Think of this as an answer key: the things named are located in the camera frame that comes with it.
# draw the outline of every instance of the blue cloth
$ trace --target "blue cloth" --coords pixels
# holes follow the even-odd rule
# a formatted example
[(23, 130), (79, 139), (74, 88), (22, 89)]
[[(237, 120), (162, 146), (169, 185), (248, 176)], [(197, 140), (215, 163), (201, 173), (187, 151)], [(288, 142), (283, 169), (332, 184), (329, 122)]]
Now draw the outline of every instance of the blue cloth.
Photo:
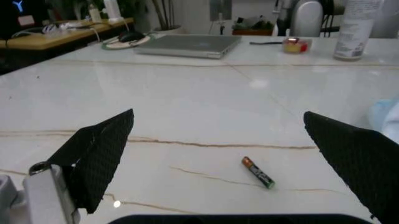
[(399, 144), (399, 96), (382, 99), (370, 108), (371, 127)]

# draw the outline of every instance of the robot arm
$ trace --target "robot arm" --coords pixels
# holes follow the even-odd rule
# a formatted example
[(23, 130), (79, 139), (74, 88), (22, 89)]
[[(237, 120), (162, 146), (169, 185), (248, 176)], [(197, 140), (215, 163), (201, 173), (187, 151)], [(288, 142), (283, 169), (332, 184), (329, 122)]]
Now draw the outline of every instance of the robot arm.
[(133, 122), (130, 109), (79, 129), (47, 161), (29, 169), (24, 190), (17, 191), (9, 176), (0, 175), (0, 223), (77, 224), (78, 208), (94, 213), (114, 176)]

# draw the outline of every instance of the monitor logo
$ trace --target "monitor logo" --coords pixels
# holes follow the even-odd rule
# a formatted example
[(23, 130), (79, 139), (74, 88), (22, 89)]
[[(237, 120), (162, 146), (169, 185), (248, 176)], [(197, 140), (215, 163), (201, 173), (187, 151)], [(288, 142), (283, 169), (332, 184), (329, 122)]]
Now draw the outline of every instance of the monitor logo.
[(21, 0), (20, 2), (13, 1), (13, 4), (16, 5), (16, 6), (18, 7), (18, 10), (20, 11), (20, 13), (23, 12), (22, 1), (23, 1), (23, 0)]

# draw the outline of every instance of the computer mouse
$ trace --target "computer mouse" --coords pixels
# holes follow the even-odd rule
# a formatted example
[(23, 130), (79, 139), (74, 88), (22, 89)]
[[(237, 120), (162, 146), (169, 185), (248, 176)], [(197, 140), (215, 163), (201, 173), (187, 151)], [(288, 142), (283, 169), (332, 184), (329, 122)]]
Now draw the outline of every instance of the computer mouse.
[(138, 41), (143, 39), (145, 36), (137, 31), (127, 31), (123, 32), (118, 36), (119, 42), (128, 42), (128, 41)]

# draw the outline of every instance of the battery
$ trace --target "battery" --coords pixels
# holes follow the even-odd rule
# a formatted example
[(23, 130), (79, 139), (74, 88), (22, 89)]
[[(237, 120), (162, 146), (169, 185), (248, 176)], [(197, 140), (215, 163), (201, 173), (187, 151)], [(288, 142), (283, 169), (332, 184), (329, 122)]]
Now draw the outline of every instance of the battery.
[(267, 189), (273, 188), (275, 182), (261, 169), (259, 169), (259, 167), (257, 167), (249, 157), (245, 156), (241, 162), (258, 178), (258, 180), (264, 184)]

